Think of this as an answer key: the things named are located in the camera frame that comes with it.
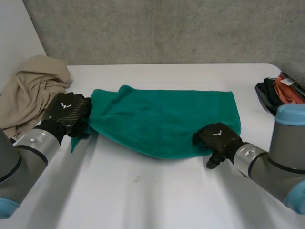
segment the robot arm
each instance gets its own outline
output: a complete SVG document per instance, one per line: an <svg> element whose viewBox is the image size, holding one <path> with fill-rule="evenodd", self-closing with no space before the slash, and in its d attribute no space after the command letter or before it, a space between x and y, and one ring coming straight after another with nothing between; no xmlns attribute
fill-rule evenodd
<svg viewBox="0 0 305 229"><path fill-rule="evenodd" d="M228 126L208 125L193 136L193 144L204 144L213 154L207 168L225 159L246 177L299 214L305 214L305 105L279 107L267 153L243 142Z"/></svg>
<svg viewBox="0 0 305 229"><path fill-rule="evenodd" d="M14 147L0 128L0 219L12 216L50 163L64 135L82 137L91 112L90 98L57 94L42 117Z"/></svg>

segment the white table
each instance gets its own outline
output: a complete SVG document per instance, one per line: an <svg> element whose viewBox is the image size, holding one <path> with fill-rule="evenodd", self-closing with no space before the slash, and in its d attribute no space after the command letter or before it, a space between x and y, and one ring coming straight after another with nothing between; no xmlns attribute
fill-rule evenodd
<svg viewBox="0 0 305 229"><path fill-rule="evenodd" d="M233 91L242 138L269 149L274 118L254 86L277 77L269 64L69 66L69 91L96 88ZM162 161L93 135L73 154L62 146L5 229L301 229L286 208L230 163L205 168L207 157Z"/></svg>

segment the beige cloth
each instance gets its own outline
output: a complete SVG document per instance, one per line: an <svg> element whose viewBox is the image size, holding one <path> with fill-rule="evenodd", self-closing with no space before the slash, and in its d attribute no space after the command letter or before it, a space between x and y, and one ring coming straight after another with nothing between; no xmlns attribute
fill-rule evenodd
<svg viewBox="0 0 305 229"><path fill-rule="evenodd" d="M37 55L11 76L0 96L0 127L18 138L41 120L52 98L71 85L62 60Z"/></svg>

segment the light blue joint cap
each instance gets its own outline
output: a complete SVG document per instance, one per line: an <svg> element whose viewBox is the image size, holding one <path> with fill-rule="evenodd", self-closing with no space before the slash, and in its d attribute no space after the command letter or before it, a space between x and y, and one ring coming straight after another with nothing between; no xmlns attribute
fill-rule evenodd
<svg viewBox="0 0 305 229"><path fill-rule="evenodd" d="M283 125L305 126L305 104L285 104L277 109L275 121Z"/></svg>
<svg viewBox="0 0 305 229"><path fill-rule="evenodd" d="M305 214L305 180L294 186L286 196L284 204L299 214Z"/></svg>
<svg viewBox="0 0 305 229"><path fill-rule="evenodd" d="M7 219L11 217L20 203L0 197L0 219Z"/></svg>

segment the teal towel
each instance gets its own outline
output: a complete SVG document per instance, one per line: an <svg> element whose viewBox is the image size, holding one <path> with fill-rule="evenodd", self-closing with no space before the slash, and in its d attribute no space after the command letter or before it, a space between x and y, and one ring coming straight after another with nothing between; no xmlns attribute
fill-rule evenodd
<svg viewBox="0 0 305 229"><path fill-rule="evenodd" d="M161 159L210 154L192 145L203 126L222 122L240 134L241 124L232 92L94 90L89 126L115 142Z"/></svg>

